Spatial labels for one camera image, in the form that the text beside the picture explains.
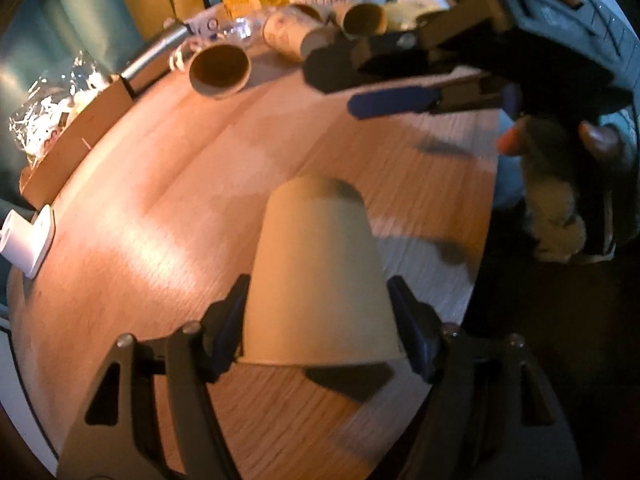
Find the person's hand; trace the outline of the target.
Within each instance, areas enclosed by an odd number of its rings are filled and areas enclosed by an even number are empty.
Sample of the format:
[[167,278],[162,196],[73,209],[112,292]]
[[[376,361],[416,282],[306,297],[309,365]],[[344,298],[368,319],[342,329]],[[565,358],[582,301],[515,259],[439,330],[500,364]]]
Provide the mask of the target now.
[[613,188],[626,168],[625,136],[582,122],[564,136],[552,122],[522,117],[501,133],[498,152],[521,171],[527,231],[543,262],[599,262],[615,252]]

